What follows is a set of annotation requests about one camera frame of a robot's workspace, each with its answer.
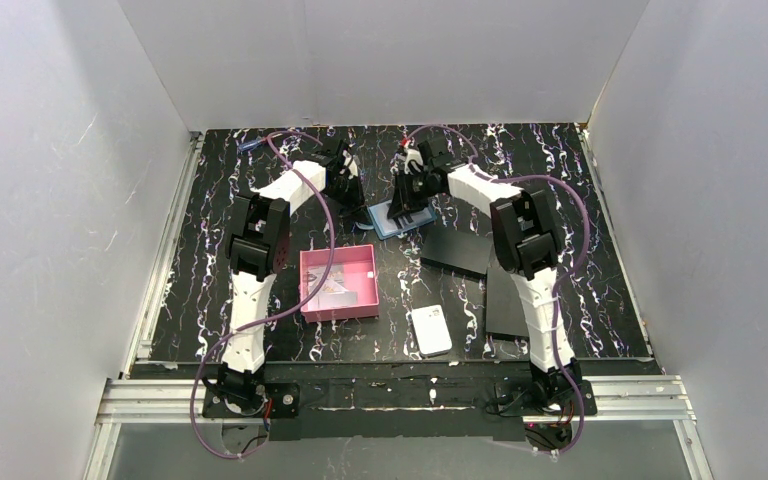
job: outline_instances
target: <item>white card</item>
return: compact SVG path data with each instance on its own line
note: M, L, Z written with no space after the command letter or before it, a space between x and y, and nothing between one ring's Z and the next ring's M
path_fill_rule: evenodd
M452 337L440 305L411 310L411 323L422 356L440 355L452 349Z

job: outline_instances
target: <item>white wall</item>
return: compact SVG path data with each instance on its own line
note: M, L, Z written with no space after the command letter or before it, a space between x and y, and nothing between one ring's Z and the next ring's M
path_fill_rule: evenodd
M78 478L188 134L115 0L0 2L0 478Z
M592 121L655 354L718 478L768 478L768 2L652 0Z
M119 0L190 130L586 121L648 0Z

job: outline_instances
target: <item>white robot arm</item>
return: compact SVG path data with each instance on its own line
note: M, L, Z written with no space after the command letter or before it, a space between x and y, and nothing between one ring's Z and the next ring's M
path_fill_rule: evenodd
M440 193L460 198L490 217L496 255L511 274L528 325L531 371L538 387L535 400L548 405L569 395L572 387L559 370L566 367L579 385L581 370L562 318L556 323L557 343L552 340L556 301L552 291L561 242L548 194L529 194L512 185L493 182L493 177L476 166L456 160L442 139L422 142L416 150L405 144L400 147L403 162L417 156L421 162L414 160L410 166L397 165L394 169L396 188L388 217L422 210L430 197Z
M359 210L363 193L348 144L326 140L311 157L315 161L294 162L293 170L347 209ZM233 282L231 330L266 318L275 275L288 254L290 215L313 195L295 172L287 171L257 192L235 199L226 245ZM263 325L232 337L222 354L228 368L241 373L256 372L264 360Z
M293 170L322 191L325 188L325 168L318 163L299 161L293 163ZM311 189L292 171L284 172L278 180L257 192L266 200L284 200L289 203L289 215L313 196ZM231 279L234 284L231 308L231 330L266 318L269 306L269 293L275 282L276 273L271 273L258 280L257 275L243 270L233 270ZM222 354L222 361L238 372L255 372L265 360L263 351L263 325L243 330L228 341Z

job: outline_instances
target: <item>table surface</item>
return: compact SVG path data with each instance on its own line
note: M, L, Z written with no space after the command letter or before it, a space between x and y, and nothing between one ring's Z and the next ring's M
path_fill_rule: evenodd
M500 177L548 174L568 182L584 199L591 222L591 246L586 268L561 287L562 315L579 357L650 356L626 280L614 249L573 124L507 124L455 126L478 147L477 164ZM315 137L350 139L358 157L367 204L392 196L390 165L398 142L412 127L322 127L302 131ZM163 304L152 342L150 360L192 362L223 335L231 309L228 260L222 252L224 226L238 185L262 188L284 168L268 148L239 155L237 145L271 130L210 130L196 169ZM440 130L457 158L468 147ZM286 138L283 148L291 160L312 151L309 141ZM536 191L547 185L521 185ZM581 218L571 199L551 189L556 220L564 234L559 272L572 264L582 242ZM489 218L465 202L446 196L433 200L437 225L490 237ZM308 324L300 314L267 325L267 361L403 362L420 361L407 312L442 305L453 348L435 361L524 360L525 339L502 340L483 329L484 282L449 271L420 266L423 229L401 237L378 240L374 232L352 225L336 227L338 246L372 244L379 275L380 314L377 318ZM291 219L291 251L326 248L328 231L318 202L308 201ZM269 313L299 301L298 255L291 254L279 273L270 297Z

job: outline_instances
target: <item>purple cable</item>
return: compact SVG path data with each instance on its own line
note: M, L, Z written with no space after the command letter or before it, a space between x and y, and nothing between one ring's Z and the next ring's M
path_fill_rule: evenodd
M587 249L590 248L590 217L587 215L587 209L584 207L584 201L581 199L578 193L575 190L573 190L572 187L566 184L566 182L558 180L557 178L551 177L549 175L524 175L520 177L497 179L497 178L489 177L487 175L483 175L479 173L475 169L475 165L472 163L473 158L478 158L478 149L475 148L475 145L466 137L466 135L455 130L454 128L447 127L445 125L423 125L421 127L416 128L414 131L408 134L407 138L411 139L418 132L428 128L432 128L432 127L441 128L443 130L456 134L458 137L460 137L464 141L464 143L466 143L469 146L469 148L472 149L473 155L467 158L467 163L469 164L470 171L475 173L476 176L478 176L479 178L488 180L493 183L517 183L517 182L528 182L531 180L545 180L551 184L557 185L562 189L564 189L564 191L566 191L572 197L572 200L575 203L575 206L578 208L578 211L581 214L582 222L584 223L584 241L581 244L581 252L579 252L578 256L573 261L572 267L569 269L569 271L561 275L561 277L555 281L555 286L552 288L552 296L556 299L553 302L553 312L552 312L552 353L555 356L555 362L560 367L561 374L564 376L567 382L569 382L569 384L572 385L572 389L575 392L575 399L578 403L578 412L579 412L578 428L575 431L575 435L573 436L572 440L567 446L561 448L558 451L559 453L566 453L573 446L575 446L576 443L578 443L578 439L581 438L581 432L584 431L584 397L582 397L581 390L578 388L578 385L575 383L575 381L573 381L572 377L570 376L563 362L561 362L561 354L558 351L558 319L560 318L561 303L560 303L560 300L557 300L557 298L558 298L558 293L560 292L561 281L571 277L573 274L575 274L576 271L578 271L579 268L581 268L581 266L584 264L587 257Z
M305 138L309 138L313 140L314 142L318 143L319 145L322 145L322 142L319 141L316 137L313 137L311 135L308 135L306 133L302 132L293 132L289 130L285 131L279 131L279 132L273 132L270 133L266 137L267 143L269 143L269 147L272 148L272 151L275 152L275 155L278 156L278 158L281 160L284 165L286 165L288 168L292 169L293 164L290 163L289 160L287 160L287 157L281 154L281 152L275 147L275 144L272 142L272 138L278 135L299 135ZM198 391L198 385L199 381L201 380L201 376L204 374L205 366L207 365L207 359L210 358L215 352L221 348L222 345L228 343L228 340L231 339L235 334L242 332L243 330L246 330L248 328L255 327L257 325L263 325L264 323L273 322L276 320L280 320L284 317L287 317L298 310L300 310L303 306L305 306L309 301L313 299L313 297L316 296L317 293L319 293L319 290L322 288L323 285L325 285L325 281L328 279L328 273L331 271L331 266L334 264L334 249L337 247L337 240L334 236L334 220L331 218L331 211L328 210L328 205L325 203L325 197L322 196L322 194L319 192L319 190L316 189L316 186L311 183L310 180L305 178L304 175L301 173L293 170L293 173L298 175L298 177L301 179L302 182L305 183L305 185L308 186L311 190L313 190L314 196L316 196L316 199L319 201L319 204L322 205L322 210L325 212L325 220L328 223L328 233L330 236L330 247L328 252L328 263L325 265L325 274L322 275L322 280L319 281L319 283L316 285L316 287L308 294L307 297L305 297L304 300L298 303L298 305L290 308L289 310L285 310L281 313L278 313L276 315L272 315L271 317L266 317L261 320L256 320L252 323L243 325L242 327L237 328L236 330L228 333L227 335L221 337L219 341L216 342L210 349L207 350L207 352L204 354L204 356L201 358L201 361L199 362L199 368L196 371L196 378L193 382L193 391L190 392L190 425L193 427L193 431L196 434L196 438L198 438L199 443L207 450L208 452L212 453L213 455L216 455L219 458L224 458L228 460L236 460L238 458L245 458L249 455L253 454L254 452L260 450L261 447L266 445L266 442L261 443L257 447L253 448L252 450L249 450L248 452L244 454L236 454L231 455L227 453L222 453L210 445L208 445L207 441L204 439L204 437L201 434L201 431L198 429L198 424L196 423L196 412L195 412L195 404L196 404L196 392Z

